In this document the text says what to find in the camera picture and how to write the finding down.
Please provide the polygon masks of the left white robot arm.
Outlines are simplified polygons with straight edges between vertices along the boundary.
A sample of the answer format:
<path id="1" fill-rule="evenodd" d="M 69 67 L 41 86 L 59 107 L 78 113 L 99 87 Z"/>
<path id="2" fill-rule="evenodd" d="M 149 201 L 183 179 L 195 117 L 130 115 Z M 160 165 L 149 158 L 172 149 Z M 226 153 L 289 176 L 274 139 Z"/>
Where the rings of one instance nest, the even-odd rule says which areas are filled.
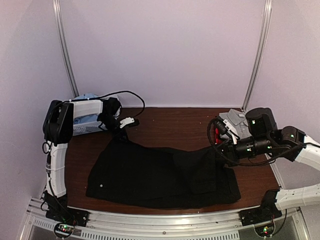
<path id="1" fill-rule="evenodd" d="M 74 120 L 96 115 L 100 130 L 105 126 L 108 131 L 121 134 L 125 127 L 137 122 L 134 117 L 119 120 L 121 108 L 120 102 L 114 97 L 53 100 L 50 103 L 42 128 L 42 150 L 47 155 L 44 199 L 53 215 L 61 222 L 72 218 L 65 185 L 65 162 L 68 144 L 74 135 Z"/>

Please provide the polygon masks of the black long sleeve shirt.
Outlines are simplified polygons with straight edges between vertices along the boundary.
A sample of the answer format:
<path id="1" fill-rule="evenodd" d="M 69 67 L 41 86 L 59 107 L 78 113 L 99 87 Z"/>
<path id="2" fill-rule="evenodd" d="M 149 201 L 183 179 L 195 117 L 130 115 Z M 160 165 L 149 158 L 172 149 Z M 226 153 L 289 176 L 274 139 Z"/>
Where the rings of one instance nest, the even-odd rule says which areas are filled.
<path id="1" fill-rule="evenodd" d="M 184 151 L 112 139 L 87 180 L 86 196 L 154 209 L 196 209 L 241 198 L 237 178 L 211 147 Z"/>

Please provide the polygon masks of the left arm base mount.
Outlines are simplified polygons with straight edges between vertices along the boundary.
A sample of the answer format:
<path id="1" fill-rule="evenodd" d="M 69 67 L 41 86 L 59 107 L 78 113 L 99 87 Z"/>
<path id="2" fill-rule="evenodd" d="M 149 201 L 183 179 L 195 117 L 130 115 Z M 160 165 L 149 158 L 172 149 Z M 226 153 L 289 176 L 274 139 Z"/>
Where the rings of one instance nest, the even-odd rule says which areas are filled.
<path id="1" fill-rule="evenodd" d="M 53 233 L 58 239 L 69 238 L 76 227 L 86 227 L 89 212 L 67 206 L 67 197 L 56 197 L 44 191 L 43 203 L 40 206 L 45 217 L 56 221 Z"/>

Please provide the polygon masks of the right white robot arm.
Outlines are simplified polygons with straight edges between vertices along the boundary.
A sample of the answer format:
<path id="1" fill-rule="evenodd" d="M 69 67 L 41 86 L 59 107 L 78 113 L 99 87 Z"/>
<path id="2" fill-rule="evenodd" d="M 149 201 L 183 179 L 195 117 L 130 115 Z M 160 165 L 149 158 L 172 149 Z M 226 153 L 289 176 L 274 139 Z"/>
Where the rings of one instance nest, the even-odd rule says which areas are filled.
<path id="1" fill-rule="evenodd" d="M 207 137 L 217 155 L 227 164 L 243 167 L 270 165 L 280 188 L 268 190 L 256 210 L 259 220 L 268 220 L 276 211 L 319 205 L 320 144 L 304 131 L 289 125 L 278 128 L 267 107 L 245 115 L 248 137 L 220 116 L 207 126 Z"/>

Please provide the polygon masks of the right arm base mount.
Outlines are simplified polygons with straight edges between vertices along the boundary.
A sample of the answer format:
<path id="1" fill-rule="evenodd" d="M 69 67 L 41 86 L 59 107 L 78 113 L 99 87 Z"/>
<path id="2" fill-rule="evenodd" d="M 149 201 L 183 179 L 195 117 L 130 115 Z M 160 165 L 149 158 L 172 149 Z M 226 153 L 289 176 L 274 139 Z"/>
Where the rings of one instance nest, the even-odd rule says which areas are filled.
<path id="1" fill-rule="evenodd" d="M 254 225 L 255 233 L 263 239 L 277 235 L 285 225 L 288 211 L 285 211 L 284 220 L 276 227 L 275 219 L 282 216 L 282 211 L 276 207 L 276 195 L 279 189 L 271 189 L 265 192 L 260 206 L 241 210 L 239 217 L 242 226 Z"/>

